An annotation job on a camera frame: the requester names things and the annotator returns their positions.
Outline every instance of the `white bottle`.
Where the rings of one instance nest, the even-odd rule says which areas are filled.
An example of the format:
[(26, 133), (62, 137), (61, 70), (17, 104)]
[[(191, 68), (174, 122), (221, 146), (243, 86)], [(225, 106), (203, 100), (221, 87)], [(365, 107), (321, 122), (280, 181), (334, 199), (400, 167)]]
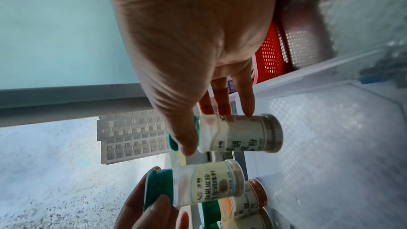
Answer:
[(177, 209), (198, 203), (240, 196), (245, 178), (234, 160), (150, 170), (145, 181), (144, 210), (161, 194), (170, 197)]
[(278, 152), (283, 144), (280, 122), (272, 114), (201, 114), (195, 121), (199, 134), (198, 150)]

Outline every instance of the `red plastic basket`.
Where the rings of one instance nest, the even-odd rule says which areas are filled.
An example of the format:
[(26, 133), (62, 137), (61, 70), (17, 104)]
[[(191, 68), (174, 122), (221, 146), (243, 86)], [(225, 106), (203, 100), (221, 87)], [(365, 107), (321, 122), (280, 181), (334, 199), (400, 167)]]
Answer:
[(253, 85), (275, 78), (292, 70), (289, 57), (284, 61), (282, 47), (285, 42), (277, 33), (276, 22), (273, 21), (267, 32), (266, 39), (253, 55), (254, 80)]

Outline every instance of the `red basket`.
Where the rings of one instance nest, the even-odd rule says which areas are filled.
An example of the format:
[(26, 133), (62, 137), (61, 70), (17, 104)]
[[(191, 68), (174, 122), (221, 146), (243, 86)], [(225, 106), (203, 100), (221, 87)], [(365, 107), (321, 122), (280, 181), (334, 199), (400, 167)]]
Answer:
[(278, 27), (276, 27), (275, 21), (273, 21), (262, 46), (253, 55), (253, 85), (292, 70), (289, 57), (287, 56), (288, 51), (284, 50), (286, 56), (286, 60), (284, 60), (282, 47), (285, 48), (285, 41), (282, 35), (279, 35)]

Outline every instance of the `fingernail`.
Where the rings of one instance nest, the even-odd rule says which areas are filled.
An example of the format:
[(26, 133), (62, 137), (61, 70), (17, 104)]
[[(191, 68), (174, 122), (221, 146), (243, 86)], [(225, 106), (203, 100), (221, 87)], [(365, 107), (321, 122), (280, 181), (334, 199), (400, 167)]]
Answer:
[(170, 198), (165, 195), (161, 194), (158, 199), (151, 205), (150, 209), (152, 211), (161, 213), (166, 210), (171, 205)]

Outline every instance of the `hand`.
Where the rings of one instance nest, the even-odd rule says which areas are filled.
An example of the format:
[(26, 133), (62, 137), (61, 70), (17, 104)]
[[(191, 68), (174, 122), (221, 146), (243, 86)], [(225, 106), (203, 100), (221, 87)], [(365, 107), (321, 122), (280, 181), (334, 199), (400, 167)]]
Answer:
[[(170, 199), (161, 195), (144, 213), (145, 178), (143, 176), (136, 188), (127, 198), (116, 220), (114, 229), (173, 229), (176, 226), (179, 211), (171, 206)], [(181, 216), (179, 229), (188, 229), (188, 214)]]
[(133, 67), (153, 107), (183, 154), (194, 154), (197, 102), (229, 115), (226, 78), (245, 115), (254, 113), (251, 56), (263, 43), (275, 0), (113, 0)]

